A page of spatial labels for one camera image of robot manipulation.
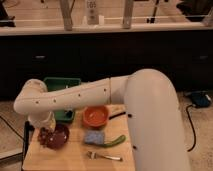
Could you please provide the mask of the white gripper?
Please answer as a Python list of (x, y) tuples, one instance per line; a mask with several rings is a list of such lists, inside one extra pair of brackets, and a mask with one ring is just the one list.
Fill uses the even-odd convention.
[(29, 115), (28, 121), (34, 128), (37, 129), (45, 128), (49, 131), (54, 131), (56, 127), (56, 121), (53, 112)]

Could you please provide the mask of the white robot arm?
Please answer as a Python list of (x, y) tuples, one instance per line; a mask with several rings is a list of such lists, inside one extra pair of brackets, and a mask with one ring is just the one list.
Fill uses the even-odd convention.
[(33, 126), (52, 129), (55, 110), (106, 104), (125, 106), (136, 171), (191, 171), (176, 90), (156, 69), (56, 91), (49, 91), (39, 79), (29, 79), (14, 110)]

